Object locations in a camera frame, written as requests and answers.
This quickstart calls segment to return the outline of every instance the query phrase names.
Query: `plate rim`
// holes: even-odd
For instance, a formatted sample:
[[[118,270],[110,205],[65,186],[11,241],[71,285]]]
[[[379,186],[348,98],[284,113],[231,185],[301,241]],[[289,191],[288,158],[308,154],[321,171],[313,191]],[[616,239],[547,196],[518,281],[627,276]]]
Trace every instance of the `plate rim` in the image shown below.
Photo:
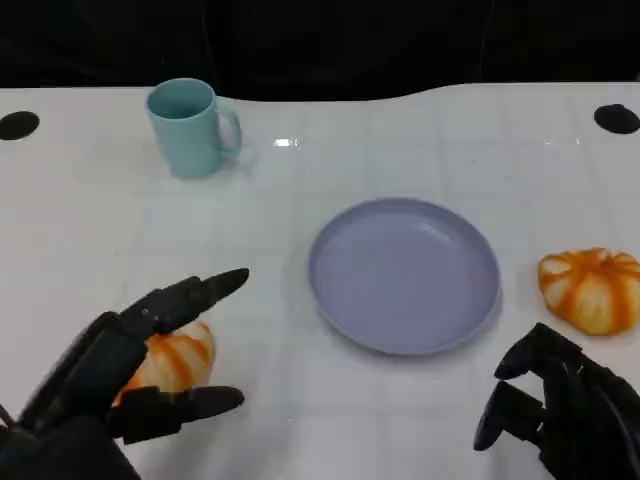
[[[478,239],[483,244],[484,250],[486,250],[485,253],[488,254],[487,258],[490,260],[491,266],[495,269],[495,273],[496,273],[495,291],[492,294],[493,298],[489,302],[488,308],[486,309],[485,312],[482,312],[481,320],[464,335],[461,335],[458,338],[442,343],[430,349],[424,348],[424,349],[421,349],[420,351],[417,351],[417,350],[397,351],[397,350],[388,349],[385,346],[376,345],[375,342],[366,342],[366,341],[358,340],[357,336],[354,336],[349,332],[347,332],[346,329],[344,329],[343,326],[340,325],[338,321],[336,321],[334,316],[331,315],[326,310],[326,308],[322,305],[322,302],[320,301],[320,296],[318,295],[316,281],[314,281],[314,265],[316,264],[316,261],[319,258],[319,251],[320,251],[321,245],[326,243],[324,242],[324,240],[329,235],[329,231],[332,230],[337,223],[353,215],[358,210],[370,208],[372,206],[375,206],[376,204],[392,204],[392,203],[396,203],[396,204],[405,203],[405,204],[413,204],[413,205],[422,206],[422,207],[428,207],[431,209],[440,210],[444,214],[456,218],[458,221],[460,221],[461,223],[469,227],[475,233],[475,235],[477,235]],[[313,294],[314,303],[317,311],[320,313],[320,316],[332,328],[336,329],[341,335],[343,335],[349,341],[361,347],[375,350],[387,355],[395,355],[395,356],[433,355],[436,353],[451,350],[453,348],[456,348],[462,345],[463,343],[466,343],[467,341],[470,341],[471,339],[478,336],[482,332],[482,330],[484,330],[486,327],[488,327],[489,325],[491,325],[493,322],[497,320],[497,317],[498,317],[497,313],[499,313],[499,309],[503,300],[502,272],[500,270],[500,264],[498,262],[498,258],[493,248],[491,247],[491,244],[489,243],[489,240],[485,237],[485,235],[480,230],[478,230],[478,228],[476,228],[475,225],[473,225],[471,222],[469,222],[466,218],[464,218],[462,215],[458,214],[457,212],[427,200],[421,200],[421,199],[411,198],[411,197],[384,197],[384,198],[377,198],[373,200],[365,200],[362,202],[358,202],[355,205],[352,205],[351,207],[348,207],[347,209],[334,215],[331,218],[331,220],[329,220],[324,225],[324,227],[322,227],[322,229],[320,229],[320,231],[316,234],[311,244],[311,249],[309,251],[309,257],[307,261],[307,282],[311,288],[311,292]]]

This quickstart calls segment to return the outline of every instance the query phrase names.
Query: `orange and white pumpkin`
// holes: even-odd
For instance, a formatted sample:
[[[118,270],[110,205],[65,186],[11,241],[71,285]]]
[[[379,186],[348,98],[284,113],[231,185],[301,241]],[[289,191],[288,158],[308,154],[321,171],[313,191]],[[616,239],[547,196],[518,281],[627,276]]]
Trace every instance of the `orange and white pumpkin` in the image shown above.
[[[167,335],[147,340],[147,357],[129,383],[121,390],[156,386],[163,392],[182,392],[209,381],[216,350],[207,324],[191,322]]]
[[[605,248],[547,255],[538,281],[549,310],[590,335],[633,328],[640,318],[640,264]]]

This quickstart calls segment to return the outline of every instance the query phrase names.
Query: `black dot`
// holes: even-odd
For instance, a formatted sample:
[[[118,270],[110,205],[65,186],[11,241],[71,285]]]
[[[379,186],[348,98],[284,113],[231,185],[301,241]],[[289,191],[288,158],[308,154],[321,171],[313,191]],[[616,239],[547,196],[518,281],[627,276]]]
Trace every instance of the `black dot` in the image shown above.
[[[0,118],[0,140],[19,140],[31,135],[40,125],[32,112],[14,112]]]
[[[604,105],[596,110],[593,119],[611,133],[625,135],[640,128],[640,118],[624,105]]]

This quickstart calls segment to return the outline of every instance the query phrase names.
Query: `white table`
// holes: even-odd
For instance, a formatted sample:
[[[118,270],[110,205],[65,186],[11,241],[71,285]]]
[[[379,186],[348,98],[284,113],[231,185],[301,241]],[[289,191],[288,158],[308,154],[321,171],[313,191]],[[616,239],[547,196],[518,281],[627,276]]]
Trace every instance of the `white table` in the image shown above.
[[[245,148],[204,181],[171,178],[143,109],[146,89],[0,92],[32,110],[31,137],[0,142],[1,401],[18,414],[52,362],[98,314],[188,274],[249,267],[205,318],[212,383],[246,393],[235,414],[125,448],[152,479],[546,478],[535,449],[472,436],[507,347],[548,323],[640,387],[640,338],[586,338],[539,298],[545,253],[596,245],[640,255],[640,135],[592,120],[640,112],[637,85],[456,86],[368,103],[229,101]],[[414,196],[459,211],[503,269],[504,313],[447,354],[390,359],[318,318],[310,242],[360,200]],[[540,395],[540,382],[517,385]]]

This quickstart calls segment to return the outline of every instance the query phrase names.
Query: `mug handle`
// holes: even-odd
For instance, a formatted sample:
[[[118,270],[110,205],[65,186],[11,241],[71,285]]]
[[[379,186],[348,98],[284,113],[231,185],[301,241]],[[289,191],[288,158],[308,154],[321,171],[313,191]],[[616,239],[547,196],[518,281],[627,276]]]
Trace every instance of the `mug handle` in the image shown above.
[[[231,142],[231,146],[226,147],[222,145],[220,147],[220,151],[225,155],[237,155],[238,153],[240,153],[240,148],[242,148],[242,129],[240,128],[238,116],[233,110],[224,105],[218,105],[216,112],[219,116],[225,117],[229,121],[229,123],[231,124],[231,128],[233,129],[233,142]]]

